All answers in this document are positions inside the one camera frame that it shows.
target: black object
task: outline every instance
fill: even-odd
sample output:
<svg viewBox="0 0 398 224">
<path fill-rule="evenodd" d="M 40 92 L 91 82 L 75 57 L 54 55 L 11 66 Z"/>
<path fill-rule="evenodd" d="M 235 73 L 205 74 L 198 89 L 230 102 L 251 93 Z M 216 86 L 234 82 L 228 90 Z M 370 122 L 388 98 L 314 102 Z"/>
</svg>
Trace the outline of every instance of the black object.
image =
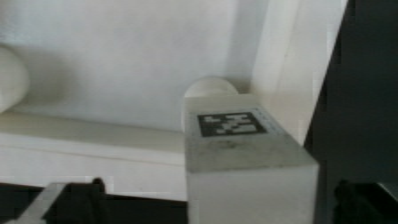
<svg viewBox="0 0 398 224">
<path fill-rule="evenodd" d="M 386 188 L 379 183 L 370 183 L 356 184 L 356 190 L 381 212 L 386 222 L 398 224 L 398 201 Z"/>
<path fill-rule="evenodd" d="M 106 184 L 100 178 L 91 184 L 68 184 L 43 216 L 47 223 L 109 224 L 106 200 Z"/>
<path fill-rule="evenodd" d="M 0 183 L 0 223 L 19 219 L 43 188 Z M 109 223 L 187 224 L 187 202 L 107 195 Z"/>
<path fill-rule="evenodd" d="M 347 180 L 340 181 L 335 189 L 340 203 L 335 208 L 335 224 L 385 224 L 388 221 L 381 206 L 372 204 L 369 197 L 360 193 L 360 189 L 367 192 L 365 188 L 358 188 Z"/>
</svg>

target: white block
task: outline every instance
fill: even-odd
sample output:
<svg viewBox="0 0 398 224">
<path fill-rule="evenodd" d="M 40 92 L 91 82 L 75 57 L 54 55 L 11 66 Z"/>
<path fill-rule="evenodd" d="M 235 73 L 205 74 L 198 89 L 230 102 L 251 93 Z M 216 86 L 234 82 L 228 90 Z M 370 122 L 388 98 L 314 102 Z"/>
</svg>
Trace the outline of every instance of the white block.
<svg viewBox="0 0 398 224">
<path fill-rule="evenodd" d="M 314 223 L 319 164 L 255 96 L 187 98 L 186 105 L 191 224 Z M 223 114 L 251 114 L 267 132 L 212 132 L 200 116 Z"/>
</svg>

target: white panel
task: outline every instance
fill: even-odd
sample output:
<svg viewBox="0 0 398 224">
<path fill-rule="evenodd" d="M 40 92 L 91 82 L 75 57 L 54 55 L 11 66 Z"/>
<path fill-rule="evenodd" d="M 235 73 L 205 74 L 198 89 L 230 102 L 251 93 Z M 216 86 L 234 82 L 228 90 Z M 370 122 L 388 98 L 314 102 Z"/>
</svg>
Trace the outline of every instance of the white panel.
<svg viewBox="0 0 398 224">
<path fill-rule="evenodd" d="M 298 16 L 292 2 L 271 2 L 267 15 L 280 7 L 282 14 L 267 17 L 251 92 L 305 143 L 347 0 L 303 0 Z M 269 24 L 282 25 L 276 33 Z"/>
<path fill-rule="evenodd" d="M 319 163 L 257 97 L 246 94 L 186 101 L 191 223 L 310 224 Z M 248 123 L 253 128 L 237 133 Z"/>
<path fill-rule="evenodd" d="M 45 187 L 102 177 L 109 194 L 187 200 L 186 167 L 0 146 L 0 182 Z"/>
<path fill-rule="evenodd" d="M 191 83 L 250 86 L 267 0 L 3 0 L 0 42 L 33 73 L 19 111 L 182 130 Z"/>
</svg>

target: rounded white object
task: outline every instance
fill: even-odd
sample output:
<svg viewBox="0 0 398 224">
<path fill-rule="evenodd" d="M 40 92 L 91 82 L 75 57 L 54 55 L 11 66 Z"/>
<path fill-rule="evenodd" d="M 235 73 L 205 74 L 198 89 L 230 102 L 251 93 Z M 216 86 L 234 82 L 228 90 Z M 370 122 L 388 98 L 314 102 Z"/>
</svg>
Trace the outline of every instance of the rounded white object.
<svg viewBox="0 0 398 224">
<path fill-rule="evenodd" d="M 218 77 L 209 77 L 196 81 L 187 90 L 186 97 L 212 97 L 235 94 L 239 94 L 239 91 L 232 83 Z"/>
<path fill-rule="evenodd" d="M 29 92 L 29 71 L 15 53 L 0 48 L 0 113 L 19 104 Z"/>
</svg>

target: white surface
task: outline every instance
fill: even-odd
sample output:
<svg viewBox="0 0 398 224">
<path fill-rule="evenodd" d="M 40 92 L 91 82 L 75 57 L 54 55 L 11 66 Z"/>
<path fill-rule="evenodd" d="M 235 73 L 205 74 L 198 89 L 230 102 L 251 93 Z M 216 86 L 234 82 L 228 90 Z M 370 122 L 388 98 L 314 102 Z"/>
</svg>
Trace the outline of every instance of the white surface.
<svg viewBox="0 0 398 224">
<path fill-rule="evenodd" d="M 182 131 L 193 82 L 248 89 L 267 0 L 3 0 L 0 42 L 33 73 L 19 111 Z"/>
<path fill-rule="evenodd" d="M 0 182 L 104 177 L 111 194 L 187 200 L 184 134 L 6 113 Z"/>
<path fill-rule="evenodd" d="M 20 103 L 29 91 L 29 72 L 15 53 L 0 47 L 0 113 Z"/>
<path fill-rule="evenodd" d="M 308 134 L 345 6 L 347 0 L 271 0 L 269 4 L 251 92 L 301 143 Z"/>
<path fill-rule="evenodd" d="M 253 95 L 187 98 L 193 224 L 310 224 L 319 163 Z M 198 115 L 253 112 L 267 133 L 203 137 Z"/>
</svg>

